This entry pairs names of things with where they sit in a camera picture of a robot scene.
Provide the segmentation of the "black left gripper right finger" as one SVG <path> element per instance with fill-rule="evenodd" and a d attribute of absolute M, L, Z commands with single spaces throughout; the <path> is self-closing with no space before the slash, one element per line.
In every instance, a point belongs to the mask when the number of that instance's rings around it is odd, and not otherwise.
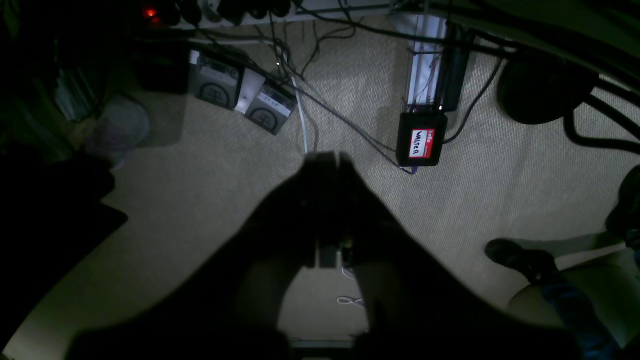
<path fill-rule="evenodd" d="M 369 329 L 357 360 L 578 360 L 564 330 L 526 325 L 465 287 L 403 228 L 339 154 L 340 194 L 352 239 L 349 266 Z"/>

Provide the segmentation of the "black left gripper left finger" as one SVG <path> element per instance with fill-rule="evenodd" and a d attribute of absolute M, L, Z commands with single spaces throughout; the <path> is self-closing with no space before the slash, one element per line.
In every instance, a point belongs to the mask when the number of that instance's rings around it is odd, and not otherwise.
<path fill-rule="evenodd" d="M 309 153 L 240 229 L 178 288 L 124 322 L 80 333 L 67 360 L 283 360 L 282 302 L 315 256 L 318 175 L 326 155 Z"/>

